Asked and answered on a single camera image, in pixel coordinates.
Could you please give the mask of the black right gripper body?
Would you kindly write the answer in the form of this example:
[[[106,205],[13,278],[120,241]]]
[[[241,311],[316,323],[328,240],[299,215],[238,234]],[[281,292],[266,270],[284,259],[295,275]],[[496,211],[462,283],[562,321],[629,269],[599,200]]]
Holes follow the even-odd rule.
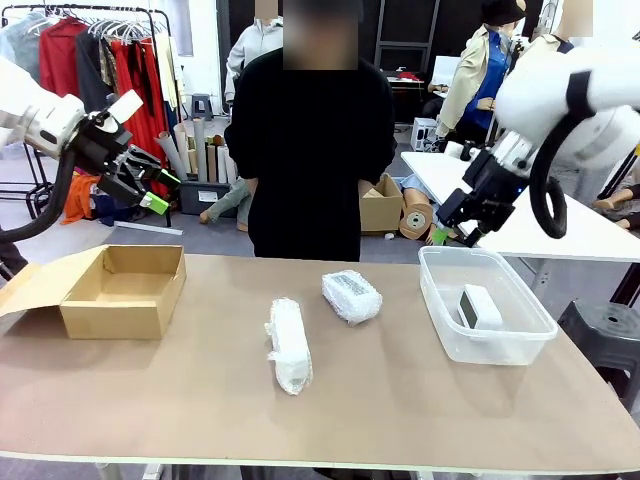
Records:
[[[456,188],[438,209],[437,216],[445,226],[471,220],[478,226],[503,226],[526,188],[525,178],[499,164],[486,150],[470,163],[462,180],[471,191]]]

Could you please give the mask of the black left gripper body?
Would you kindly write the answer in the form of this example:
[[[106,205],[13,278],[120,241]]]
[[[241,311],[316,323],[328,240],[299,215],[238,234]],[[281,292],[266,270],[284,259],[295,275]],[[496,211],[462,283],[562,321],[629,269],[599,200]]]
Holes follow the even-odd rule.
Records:
[[[132,134],[104,109],[78,124],[73,139],[77,166],[99,178],[107,194],[145,194],[142,183],[146,153],[131,144]]]

